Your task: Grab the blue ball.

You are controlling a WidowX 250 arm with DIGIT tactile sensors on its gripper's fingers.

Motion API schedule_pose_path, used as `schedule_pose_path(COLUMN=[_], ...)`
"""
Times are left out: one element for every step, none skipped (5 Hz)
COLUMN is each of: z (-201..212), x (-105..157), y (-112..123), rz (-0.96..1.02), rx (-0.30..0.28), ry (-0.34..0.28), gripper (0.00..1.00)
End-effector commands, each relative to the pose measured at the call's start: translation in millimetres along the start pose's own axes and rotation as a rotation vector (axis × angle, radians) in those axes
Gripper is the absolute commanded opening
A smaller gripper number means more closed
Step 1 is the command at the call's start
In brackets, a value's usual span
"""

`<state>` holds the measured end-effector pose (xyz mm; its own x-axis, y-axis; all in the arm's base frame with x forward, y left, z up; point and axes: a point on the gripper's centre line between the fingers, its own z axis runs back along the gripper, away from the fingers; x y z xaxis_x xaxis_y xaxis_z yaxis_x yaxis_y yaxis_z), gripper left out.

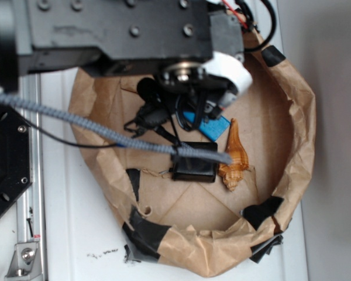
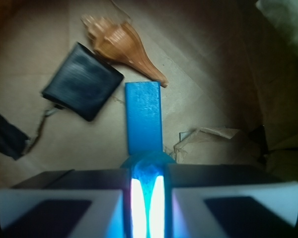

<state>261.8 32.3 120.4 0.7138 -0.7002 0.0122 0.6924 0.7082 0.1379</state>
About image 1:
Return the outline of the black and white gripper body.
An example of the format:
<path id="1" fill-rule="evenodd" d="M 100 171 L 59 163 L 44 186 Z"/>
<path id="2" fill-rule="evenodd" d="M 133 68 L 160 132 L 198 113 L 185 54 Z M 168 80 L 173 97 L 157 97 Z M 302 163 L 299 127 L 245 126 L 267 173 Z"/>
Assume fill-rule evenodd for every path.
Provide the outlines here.
<path id="1" fill-rule="evenodd" d="M 162 69 L 155 80 L 164 90 L 185 95 L 192 106 L 200 94 L 206 94 L 204 115 L 219 117 L 248 92 L 253 79 L 243 65 L 243 37 L 237 18 L 222 11 L 210 13 L 209 18 L 212 59 L 173 64 Z"/>

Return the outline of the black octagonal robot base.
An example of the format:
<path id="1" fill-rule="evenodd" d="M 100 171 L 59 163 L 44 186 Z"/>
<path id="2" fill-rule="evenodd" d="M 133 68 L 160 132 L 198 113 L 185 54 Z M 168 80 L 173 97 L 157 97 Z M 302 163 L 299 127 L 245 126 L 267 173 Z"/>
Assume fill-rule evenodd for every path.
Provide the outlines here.
<path id="1" fill-rule="evenodd" d="M 25 119 L 13 108 L 0 105 L 0 219 L 26 191 L 30 176 L 29 135 Z"/>

